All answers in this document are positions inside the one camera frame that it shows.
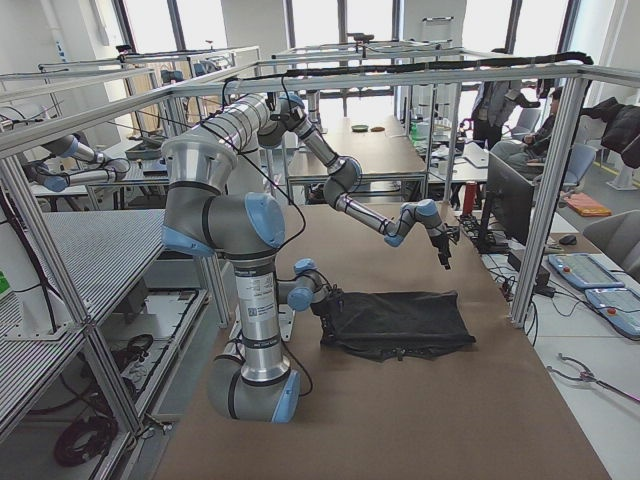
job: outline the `folded black garment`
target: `folded black garment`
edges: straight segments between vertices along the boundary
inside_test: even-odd
[[[433,358],[475,343],[457,306],[458,293],[332,293],[321,343],[384,361]]]

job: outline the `black mouse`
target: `black mouse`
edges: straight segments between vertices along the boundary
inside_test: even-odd
[[[564,237],[561,237],[558,240],[558,243],[560,245],[575,245],[576,243],[578,243],[578,239],[576,238],[575,235],[569,234],[569,235],[565,235]]]

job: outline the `brown table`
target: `brown table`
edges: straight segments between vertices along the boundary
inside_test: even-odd
[[[397,216],[398,204],[376,208]],[[422,228],[393,249],[324,205],[302,209],[307,230],[279,255],[283,276],[310,256],[346,291],[455,289],[477,343],[433,361],[376,363],[321,348],[318,319],[301,314],[289,346],[315,389],[293,421],[220,417],[205,371],[156,479],[609,478],[467,239],[445,271]],[[300,221],[286,213],[294,232]]]
[[[400,122],[386,117],[375,123],[385,127],[383,132],[354,133],[351,122],[343,119],[329,130],[325,138],[339,155],[355,158],[362,167],[362,182],[412,181],[419,182],[425,194],[426,168],[411,141],[404,135]],[[308,151],[293,155],[287,174],[287,193],[293,198],[294,185],[324,183],[326,167]]]

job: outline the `black jacket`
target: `black jacket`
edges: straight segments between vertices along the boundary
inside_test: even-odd
[[[618,103],[611,97],[594,107],[583,108],[581,114],[605,122],[601,145],[618,152],[625,165],[640,167],[640,107]]]

